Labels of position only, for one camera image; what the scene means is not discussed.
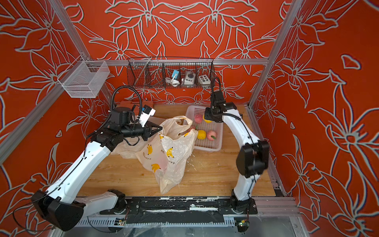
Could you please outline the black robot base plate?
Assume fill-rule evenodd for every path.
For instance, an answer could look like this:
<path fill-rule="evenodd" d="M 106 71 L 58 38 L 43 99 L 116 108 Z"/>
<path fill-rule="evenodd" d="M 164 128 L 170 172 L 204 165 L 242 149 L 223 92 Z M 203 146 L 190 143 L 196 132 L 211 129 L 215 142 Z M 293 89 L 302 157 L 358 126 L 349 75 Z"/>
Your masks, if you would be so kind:
<path fill-rule="evenodd" d="M 121 212 L 101 211 L 109 226 L 234 227 L 247 224 L 258 213 L 255 200 L 232 197 L 126 197 Z"/>

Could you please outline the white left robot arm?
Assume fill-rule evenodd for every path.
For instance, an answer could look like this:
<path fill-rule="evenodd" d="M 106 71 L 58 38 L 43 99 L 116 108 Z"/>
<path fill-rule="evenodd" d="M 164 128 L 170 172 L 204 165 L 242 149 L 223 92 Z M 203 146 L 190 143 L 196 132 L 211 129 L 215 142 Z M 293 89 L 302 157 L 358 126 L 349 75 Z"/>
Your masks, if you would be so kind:
<path fill-rule="evenodd" d="M 107 125 L 90 138 L 84 152 L 68 170 L 46 191 L 37 191 L 32 203 L 38 214 L 62 231 L 73 229 L 84 217 L 109 210 L 122 213 L 127 210 L 125 194 L 109 189 L 101 195 L 78 198 L 78 192 L 96 167 L 129 137 L 148 140 L 162 130 L 162 126 L 147 121 L 144 126 Z"/>

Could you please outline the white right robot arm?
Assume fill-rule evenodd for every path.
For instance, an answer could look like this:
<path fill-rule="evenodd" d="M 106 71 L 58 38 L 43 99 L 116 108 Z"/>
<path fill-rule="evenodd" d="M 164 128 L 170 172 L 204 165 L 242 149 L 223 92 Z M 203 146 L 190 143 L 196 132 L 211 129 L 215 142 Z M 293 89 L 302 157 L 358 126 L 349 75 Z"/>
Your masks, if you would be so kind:
<path fill-rule="evenodd" d="M 233 103 L 221 104 L 218 107 L 207 107 L 204 112 L 206 120 L 226 124 L 234 135 L 240 151 L 236 158 L 239 177 L 232 190 L 230 205 L 241 212 L 251 207 L 251 194 L 256 182 L 268 168 L 270 146 L 260 140 L 247 126 Z"/>

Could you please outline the banana print plastic bag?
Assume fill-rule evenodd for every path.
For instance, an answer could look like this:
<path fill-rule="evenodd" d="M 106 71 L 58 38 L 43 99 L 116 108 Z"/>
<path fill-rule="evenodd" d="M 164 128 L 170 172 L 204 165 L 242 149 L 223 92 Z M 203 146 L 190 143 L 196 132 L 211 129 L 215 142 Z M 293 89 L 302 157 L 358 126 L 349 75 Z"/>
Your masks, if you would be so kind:
<path fill-rule="evenodd" d="M 184 176 L 198 135 L 191 128 L 193 124 L 186 116 L 166 119 L 160 124 L 162 130 L 136 153 L 141 165 L 154 173 L 162 195 L 180 184 Z"/>

